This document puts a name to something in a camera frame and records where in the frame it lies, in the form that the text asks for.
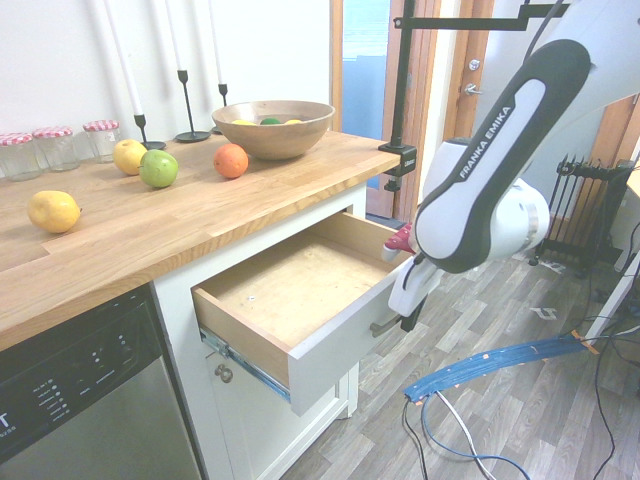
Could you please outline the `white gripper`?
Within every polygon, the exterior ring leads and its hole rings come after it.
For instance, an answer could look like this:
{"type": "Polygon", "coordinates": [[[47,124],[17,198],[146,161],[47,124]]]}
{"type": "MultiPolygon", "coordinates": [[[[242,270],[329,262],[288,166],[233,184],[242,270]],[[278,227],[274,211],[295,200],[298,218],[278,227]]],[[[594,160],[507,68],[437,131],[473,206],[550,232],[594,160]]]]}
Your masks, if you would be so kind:
{"type": "Polygon", "coordinates": [[[441,270],[422,254],[407,260],[400,269],[389,297],[388,306],[401,315],[400,328],[415,328],[427,296],[439,285],[441,270]]]}

